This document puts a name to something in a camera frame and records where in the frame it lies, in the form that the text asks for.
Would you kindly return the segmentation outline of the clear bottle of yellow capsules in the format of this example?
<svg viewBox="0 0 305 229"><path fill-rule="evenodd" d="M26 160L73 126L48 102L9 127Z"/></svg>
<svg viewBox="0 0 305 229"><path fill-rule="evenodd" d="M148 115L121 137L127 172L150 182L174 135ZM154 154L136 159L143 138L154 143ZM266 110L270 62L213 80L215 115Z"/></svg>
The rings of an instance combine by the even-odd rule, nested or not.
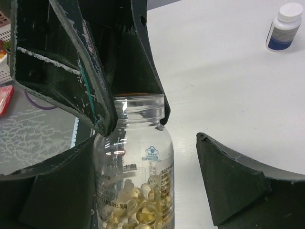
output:
<svg viewBox="0 0 305 229"><path fill-rule="evenodd" d="M174 150L161 94L115 98L116 128L93 144L101 229L173 229Z"/></svg>

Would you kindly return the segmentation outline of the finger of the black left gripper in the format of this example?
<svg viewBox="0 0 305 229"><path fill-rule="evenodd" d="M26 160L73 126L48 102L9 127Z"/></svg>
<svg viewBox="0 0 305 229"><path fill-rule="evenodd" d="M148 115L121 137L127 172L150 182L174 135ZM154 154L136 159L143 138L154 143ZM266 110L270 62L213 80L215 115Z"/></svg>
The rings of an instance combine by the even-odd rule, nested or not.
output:
<svg viewBox="0 0 305 229"><path fill-rule="evenodd" d="M117 114L78 1L12 0L10 9L13 80L97 133L109 135Z"/></svg>
<svg viewBox="0 0 305 229"><path fill-rule="evenodd" d="M120 44L112 81L113 94L163 94L147 31L147 1L120 0Z"/></svg>

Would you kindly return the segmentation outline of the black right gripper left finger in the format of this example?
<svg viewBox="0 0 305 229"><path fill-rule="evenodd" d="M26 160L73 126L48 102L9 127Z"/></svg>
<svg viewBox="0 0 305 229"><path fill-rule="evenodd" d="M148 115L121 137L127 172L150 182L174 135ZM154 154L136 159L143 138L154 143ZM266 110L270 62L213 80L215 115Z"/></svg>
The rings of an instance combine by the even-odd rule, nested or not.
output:
<svg viewBox="0 0 305 229"><path fill-rule="evenodd" d="M0 176L2 229L93 229L90 137L43 162Z"/></svg>

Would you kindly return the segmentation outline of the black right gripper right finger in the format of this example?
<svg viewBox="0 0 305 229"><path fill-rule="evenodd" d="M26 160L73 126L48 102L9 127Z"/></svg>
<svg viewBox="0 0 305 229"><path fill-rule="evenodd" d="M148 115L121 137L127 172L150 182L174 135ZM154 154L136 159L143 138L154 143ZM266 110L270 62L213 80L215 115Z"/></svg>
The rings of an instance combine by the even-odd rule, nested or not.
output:
<svg viewBox="0 0 305 229"><path fill-rule="evenodd" d="M302 229L305 177L234 151L205 133L196 149L213 224L220 229Z"/></svg>

